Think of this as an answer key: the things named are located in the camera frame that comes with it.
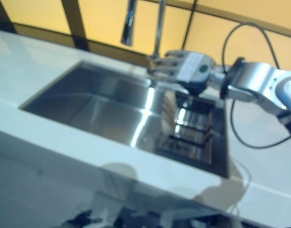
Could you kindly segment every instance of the stainless steel sink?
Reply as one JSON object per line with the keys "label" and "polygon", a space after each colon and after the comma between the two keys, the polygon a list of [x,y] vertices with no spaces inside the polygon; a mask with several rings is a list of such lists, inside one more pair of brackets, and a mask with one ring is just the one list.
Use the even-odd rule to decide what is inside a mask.
{"label": "stainless steel sink", "polygon": [[166,91],[150,85],[147,78],[82,62],[21,109],[227,176],[224,107],[177,93],[176,118],[169,123],[174,130],[165,136]]}

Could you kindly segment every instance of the faucet spout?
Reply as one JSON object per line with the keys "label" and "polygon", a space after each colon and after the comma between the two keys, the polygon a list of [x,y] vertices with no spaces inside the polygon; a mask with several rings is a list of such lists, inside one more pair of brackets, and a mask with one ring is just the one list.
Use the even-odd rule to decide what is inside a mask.
{"label": "faucet spout", "polygon": [[163,21],[164,21],[165,5],[166,5],[166,0],[159,0],[159,11],[158,11],[158,19],[157,19],[155,48],[154,48],[154,52],[151,56],[152,60],[156,59],[160,56],[159,49],[160,49],[160,41],[161,41],[161,34],[162,34]]}
{"label": "faucet spout", "polygon": [[124,24],[122,38],[121,38],[121,43],[128,46],[132,46],[132,35],[133,35],[134,14],[136,10],[136,1],[137,0],[128,1],[125,24]]}

